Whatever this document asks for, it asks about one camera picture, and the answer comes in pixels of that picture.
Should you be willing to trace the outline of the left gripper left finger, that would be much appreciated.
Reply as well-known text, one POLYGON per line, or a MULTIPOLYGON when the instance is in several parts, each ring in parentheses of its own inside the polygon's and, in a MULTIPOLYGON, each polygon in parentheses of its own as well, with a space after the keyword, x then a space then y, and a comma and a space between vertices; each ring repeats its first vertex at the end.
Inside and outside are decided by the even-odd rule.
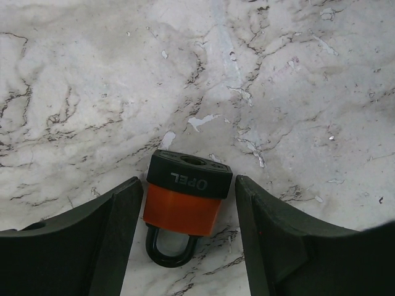
POLYGON ((120 295, 142 199, 133 177, 60 215, 1 231, 1 295, 120 295))

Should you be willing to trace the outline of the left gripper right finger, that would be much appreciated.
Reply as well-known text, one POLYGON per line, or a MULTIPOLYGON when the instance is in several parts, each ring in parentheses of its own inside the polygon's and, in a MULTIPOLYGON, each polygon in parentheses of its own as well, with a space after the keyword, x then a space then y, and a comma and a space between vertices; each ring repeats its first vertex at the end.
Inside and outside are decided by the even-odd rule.
POLYGON ((364 231, 336 226, 235 181, 252 295, 393 295, 394 223, 364 231))

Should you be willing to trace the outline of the orange black padlock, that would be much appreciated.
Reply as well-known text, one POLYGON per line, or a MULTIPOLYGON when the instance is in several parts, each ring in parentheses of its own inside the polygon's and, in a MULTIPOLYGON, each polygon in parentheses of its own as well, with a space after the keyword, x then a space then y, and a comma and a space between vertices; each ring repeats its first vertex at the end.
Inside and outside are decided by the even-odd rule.
POLYGON ((153 262, 177 268, 192 259, 198 240, 211 234, 232 179, 231 168, 213 160, 160 149, 152 154, 143 220, 148 227, 146 251, 153 262), (184 251, 164 255, 157 247, 162 229, 188 235, 184 251))

